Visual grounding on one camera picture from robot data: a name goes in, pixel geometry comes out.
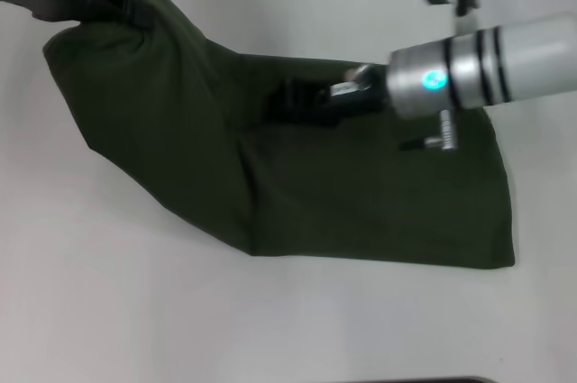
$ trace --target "white background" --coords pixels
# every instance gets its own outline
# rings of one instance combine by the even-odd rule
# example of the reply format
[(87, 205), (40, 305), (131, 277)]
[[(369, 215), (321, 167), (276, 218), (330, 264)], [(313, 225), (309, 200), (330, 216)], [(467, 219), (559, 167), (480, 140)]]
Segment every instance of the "white background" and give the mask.
[[(174, 1), (240, 52), (384, 62), (451, 27), (423, 0)], [(577, 7), (482, 3), (486, 26)], [(515, 268), (254, 259), (87, 148), (41, 55), (64, 26), (0, 5), (0, 382), (577, 381), (577, 96), (490, 111)]]

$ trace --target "dark green fabric bag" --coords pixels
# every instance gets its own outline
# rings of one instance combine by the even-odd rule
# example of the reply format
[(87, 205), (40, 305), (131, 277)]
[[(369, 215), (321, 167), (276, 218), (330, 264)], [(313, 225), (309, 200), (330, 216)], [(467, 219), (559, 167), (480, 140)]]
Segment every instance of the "dark green fabric bag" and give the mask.
[(266, 123), (287, 77), (342, 79), (351, 63), (240, 55), (170, 0), (152, 32), (83, 23), (46, 59), (88, 146), (188, 222), (251, 255), (495, 269), (514, 264), (508, 181), (484, 112), (455, 153), (401, 153), (437, 131), (392, 112), (337, 128)]

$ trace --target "black stripe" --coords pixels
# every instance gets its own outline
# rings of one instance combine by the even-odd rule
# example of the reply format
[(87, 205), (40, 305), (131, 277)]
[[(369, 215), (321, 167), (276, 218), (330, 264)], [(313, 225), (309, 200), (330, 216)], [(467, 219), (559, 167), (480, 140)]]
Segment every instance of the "black stripe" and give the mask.
[(503, 101), (511, 102), (511, 92), (508, 89), (507, 77), (505, 76), (505, 66), (503, 63), (503, 56), (501, 54), (501, 28), (495, 27), (493, 35), (495, 37), (495, 54), (497, 55), (497, 64), (499, 66), (499, 82), (501, 84), (501, 91), (503, 92)]
[(451, 70), (453, 62), (453, 38), (448, 38), (444, 40), (444, 64), (447, 66), (447, 76), (448, 76), (448, 87), (449, 87), (449, 97), (451, 98), (451, 103), (455, 110), (462, 110), (461, 99), (457, 93), (457, 86), (453, 80), (453, 72)]
[(479, 60), (479, 71), (481, 73), (481, 89), (485, 105), (493, 105), (493, 93), (487, 78), (487, 72), (483, 66), (483, 56), (485, 54), (485, 31), (479, 30), (477, 32), (477, 59)]

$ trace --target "white cylinder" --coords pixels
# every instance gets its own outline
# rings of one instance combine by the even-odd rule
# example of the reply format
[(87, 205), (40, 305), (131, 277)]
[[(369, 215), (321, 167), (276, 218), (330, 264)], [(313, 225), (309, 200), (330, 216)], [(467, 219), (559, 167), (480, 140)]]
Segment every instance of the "white cylinder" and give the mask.
[(577, 90), (577, 20), (573, 14), (503, 26), (500, 45), (511, 100)]

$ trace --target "blue led light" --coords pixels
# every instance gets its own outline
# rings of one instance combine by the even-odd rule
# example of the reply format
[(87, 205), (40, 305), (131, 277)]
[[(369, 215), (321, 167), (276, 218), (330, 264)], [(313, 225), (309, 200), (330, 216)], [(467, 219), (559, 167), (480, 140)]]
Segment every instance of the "blue led light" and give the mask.
[(423, 86), (428, 90), (439, 90), (446, 86), (449, 77), (444, 70), (429, 70), (423, 76)]

